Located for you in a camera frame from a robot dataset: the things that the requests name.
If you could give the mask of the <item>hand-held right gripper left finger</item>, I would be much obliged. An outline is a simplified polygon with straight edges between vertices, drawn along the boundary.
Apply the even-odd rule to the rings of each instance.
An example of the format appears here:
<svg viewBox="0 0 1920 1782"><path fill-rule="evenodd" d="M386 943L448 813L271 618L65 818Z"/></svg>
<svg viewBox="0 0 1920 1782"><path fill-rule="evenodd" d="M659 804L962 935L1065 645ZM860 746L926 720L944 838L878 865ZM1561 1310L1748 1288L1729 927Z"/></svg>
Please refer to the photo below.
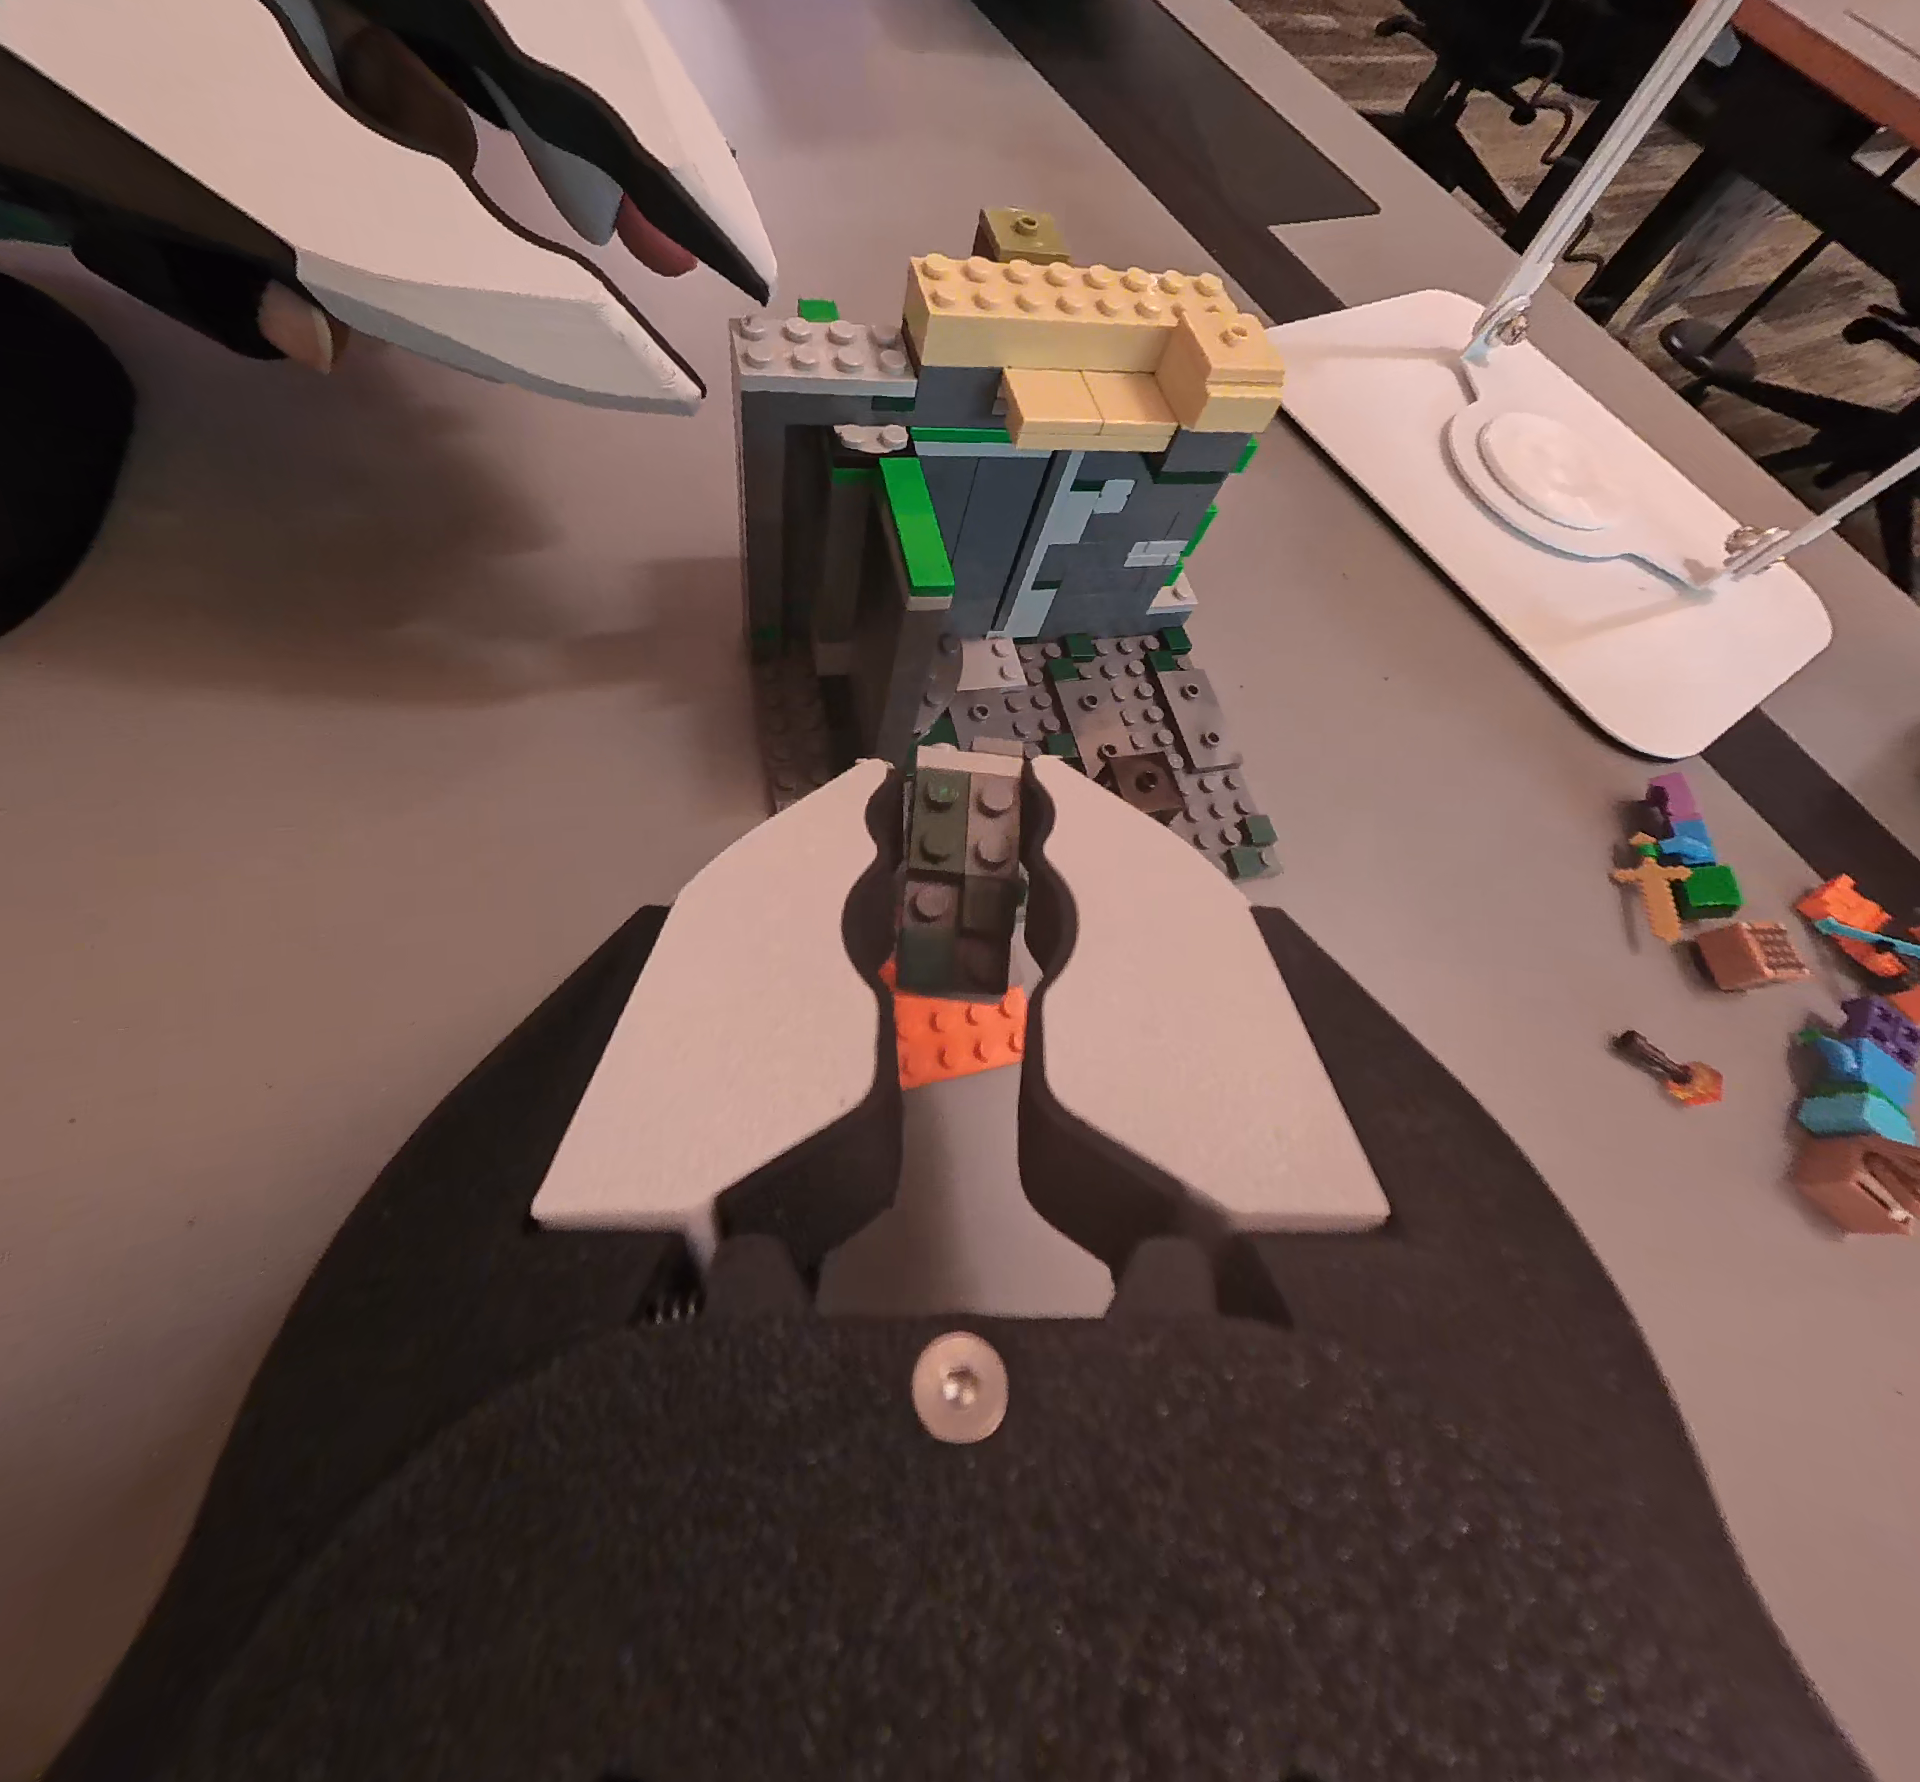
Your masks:
<svg viewBox="0 0 1920 1782"><path fill-rule="evenodd" d="M878 985L901 780L865 758L674 900L532 1218L550 1230L859 1232L901 1185Z"/></svg>

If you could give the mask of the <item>black mesh office chair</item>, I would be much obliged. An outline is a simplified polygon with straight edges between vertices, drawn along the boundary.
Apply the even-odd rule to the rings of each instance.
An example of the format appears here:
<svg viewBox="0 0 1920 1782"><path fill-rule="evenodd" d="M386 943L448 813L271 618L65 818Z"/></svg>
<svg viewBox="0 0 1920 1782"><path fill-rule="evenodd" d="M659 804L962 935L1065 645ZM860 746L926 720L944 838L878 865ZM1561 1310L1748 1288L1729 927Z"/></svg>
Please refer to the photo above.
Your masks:
<svg viewBox="0 0 1920 1782"><path fill-rule="evenodd" d="M2 279L2 631L72 581L108 517L135 427L132 379L38 287Z"/></svg>

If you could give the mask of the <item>small brick torch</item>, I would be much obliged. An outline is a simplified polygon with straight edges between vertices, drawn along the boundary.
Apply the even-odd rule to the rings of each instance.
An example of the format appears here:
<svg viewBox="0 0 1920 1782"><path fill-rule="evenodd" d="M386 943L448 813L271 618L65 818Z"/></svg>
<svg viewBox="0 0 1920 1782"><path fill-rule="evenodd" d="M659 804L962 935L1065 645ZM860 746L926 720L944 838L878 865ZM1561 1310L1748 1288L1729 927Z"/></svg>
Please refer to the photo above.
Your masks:
<svg viewBox="0 0 1920 1782"><path fill-rule="evenodd" d="M1682 1063L1652 1044L1641 1030L1625 1029L1608 1041L1608 1051L1642 1075L1681 1107L1712 1107L1724 1098L1722 1075L1705 1063Z"/></svg>

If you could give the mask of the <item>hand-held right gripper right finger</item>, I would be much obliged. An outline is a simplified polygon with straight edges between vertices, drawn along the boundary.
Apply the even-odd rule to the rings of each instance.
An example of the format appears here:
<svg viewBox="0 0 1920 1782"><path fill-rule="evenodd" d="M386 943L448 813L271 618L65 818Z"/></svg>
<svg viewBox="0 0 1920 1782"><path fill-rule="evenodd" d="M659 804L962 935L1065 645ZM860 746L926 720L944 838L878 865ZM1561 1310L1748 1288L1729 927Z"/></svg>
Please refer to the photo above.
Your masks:
<svg viewBox="0 0 1920 1782"><path fill-rule="evenodd" d="M1249 903L1173 831L1061 758L1024 766L1023 936L1039 969L1023 1058L1021 1175L1073 1118L1239 1232L1365 1232L1389 1201Z"/></svg>

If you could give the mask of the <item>brick building model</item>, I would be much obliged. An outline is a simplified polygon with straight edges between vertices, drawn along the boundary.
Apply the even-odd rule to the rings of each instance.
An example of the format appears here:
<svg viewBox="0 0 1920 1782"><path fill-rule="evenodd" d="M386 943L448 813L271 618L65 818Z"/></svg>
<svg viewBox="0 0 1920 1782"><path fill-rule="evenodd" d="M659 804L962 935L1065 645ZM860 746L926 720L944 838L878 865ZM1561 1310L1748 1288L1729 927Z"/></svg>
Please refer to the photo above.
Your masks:
<svg viewBox="0 0 1920 1782"><path fill-rule="evenodd" d="M908 264L890 324L827 301L731 326L746 639L775 810L926 746L1055 758L1235 883L1274 822L1192 661L1189 568L1280 407L1260 320L1211 273L1080 264L985 211ZM880 977L901 1081L1008 1064L1024 994Z"/></svg>

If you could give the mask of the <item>white book stand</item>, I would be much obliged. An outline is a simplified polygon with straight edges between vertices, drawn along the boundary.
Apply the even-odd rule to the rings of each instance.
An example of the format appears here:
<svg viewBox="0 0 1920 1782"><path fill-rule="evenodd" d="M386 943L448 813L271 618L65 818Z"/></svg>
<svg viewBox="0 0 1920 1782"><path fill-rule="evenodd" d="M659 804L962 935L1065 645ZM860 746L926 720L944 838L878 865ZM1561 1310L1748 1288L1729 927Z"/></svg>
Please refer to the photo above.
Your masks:
<svg viewBox="0 0 1920 1782"><path fill-rule="evenodd" d="M1693 0L1512 274L1271 328L1282 407L1601 732L1686 760L1831 642L1803 549L1917 475L1908 450L1797 528L1741 526L1527 337L1534 294L1745 0Z"/></svg>

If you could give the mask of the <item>grey green brick sub-assembly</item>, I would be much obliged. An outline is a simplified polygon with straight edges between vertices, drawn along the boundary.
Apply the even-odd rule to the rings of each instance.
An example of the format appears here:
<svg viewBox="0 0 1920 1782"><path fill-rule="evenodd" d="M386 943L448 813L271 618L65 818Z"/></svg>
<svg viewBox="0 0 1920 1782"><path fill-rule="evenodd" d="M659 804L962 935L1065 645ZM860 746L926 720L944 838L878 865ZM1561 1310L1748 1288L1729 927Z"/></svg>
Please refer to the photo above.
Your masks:
<svg viewBox="0 0 1920 1782"><path fill-rule="evenodd" d="M1024 898L1021 757L921 748L911 780L896 983L916 996L999 1000Z"/></svg>

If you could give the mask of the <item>brown top office desk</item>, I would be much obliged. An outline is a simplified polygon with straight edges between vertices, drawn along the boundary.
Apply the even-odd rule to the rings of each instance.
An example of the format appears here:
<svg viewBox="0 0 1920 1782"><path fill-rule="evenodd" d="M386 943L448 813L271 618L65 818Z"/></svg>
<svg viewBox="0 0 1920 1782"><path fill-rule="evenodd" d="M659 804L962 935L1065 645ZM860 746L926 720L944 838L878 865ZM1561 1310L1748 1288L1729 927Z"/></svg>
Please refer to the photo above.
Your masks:
<svg viewBox="0 0 1920 1782"><path fill-rule="evenodd" d="M1732 27L1919 146L1919 0L1743 0Z"/></svg>

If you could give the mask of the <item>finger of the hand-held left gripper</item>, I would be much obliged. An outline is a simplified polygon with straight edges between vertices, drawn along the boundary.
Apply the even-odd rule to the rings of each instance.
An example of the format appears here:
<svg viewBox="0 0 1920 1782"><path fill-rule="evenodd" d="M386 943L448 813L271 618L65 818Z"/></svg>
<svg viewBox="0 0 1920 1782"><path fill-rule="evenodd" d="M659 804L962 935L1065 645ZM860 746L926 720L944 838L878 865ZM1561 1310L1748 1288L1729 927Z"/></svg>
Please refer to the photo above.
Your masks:
<svg viewBox="0 0 1920 1782"><path fill-rule="evenodd" d="M621 200L767 303L773 244L733 151L645 0L348 0L511 131L590 244Z"/></svg>
<svg viewBox="0 0 1920 1782"><path fill-rule="evenodd" d="M289 244L352 331L590 407L686 416L704 401L595 269L336 101L267 0L2 0L2 41Z"/></svg>

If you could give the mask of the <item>pile of small brick figures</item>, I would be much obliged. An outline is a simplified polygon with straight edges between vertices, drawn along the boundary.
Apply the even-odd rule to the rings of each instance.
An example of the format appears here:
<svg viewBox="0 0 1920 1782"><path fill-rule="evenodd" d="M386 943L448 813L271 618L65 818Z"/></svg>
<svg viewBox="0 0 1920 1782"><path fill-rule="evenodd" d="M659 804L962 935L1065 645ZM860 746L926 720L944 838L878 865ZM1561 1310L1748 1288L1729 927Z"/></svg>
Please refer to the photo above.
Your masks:
<svg viewBox="0 0 1920 1782"><path fill-rule="evenodd" d="M1745 889L1722 859L1688 779L1646 780L1634 831L1610 869L1645 928L1724 996L1800 985L1812 961L1785 921L1745 916ZM1917 1239L1919 949L1852 877L1817 883L1792 906L1823 953L1865 990L1794 1032L1788 1182L1850 1239Z"/></svg>

